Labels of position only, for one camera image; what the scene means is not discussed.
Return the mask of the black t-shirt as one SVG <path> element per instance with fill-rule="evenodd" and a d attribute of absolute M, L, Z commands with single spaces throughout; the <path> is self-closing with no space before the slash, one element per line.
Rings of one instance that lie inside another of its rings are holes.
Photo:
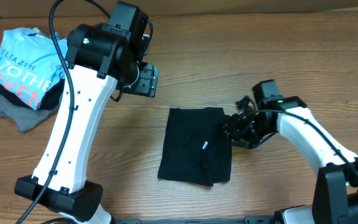
<path fill-rule="evenodd" d="M 222 108 L 170 108 L 157 177 L 212 187 L 231 178 L 232 142 Z"/>

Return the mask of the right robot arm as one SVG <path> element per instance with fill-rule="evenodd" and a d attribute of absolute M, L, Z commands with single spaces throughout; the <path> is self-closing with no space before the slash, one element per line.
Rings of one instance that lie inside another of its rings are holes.
<path fill-rule="evenodd" d="M 358 155 L 340 144 L 297 96 L 284 97 L 275 80 L 259 82 L 254 97 L 236 102 L 238 113 L 224 125 L 227 137 L 251 150 L 275 134 L 289 140 L 317 179 L 311 205 L 247 217 L 245 223 L 358 223 Z"/>

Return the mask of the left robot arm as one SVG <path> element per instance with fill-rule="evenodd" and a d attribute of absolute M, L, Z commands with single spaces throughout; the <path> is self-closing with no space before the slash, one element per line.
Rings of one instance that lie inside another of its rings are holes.
<path fill-rule="evenodd" d="M 154 97 L 159 69 L 144 62 L 153 25 L 138 6 L 118 2 L 109 22 L 80 24 L 59 54 L 65 87 L 45 152 L 14 191 L 69 223 L 113 223 L 101 205 L 103 187 L 86 177 L 101 115 L 112 93 Z"/>

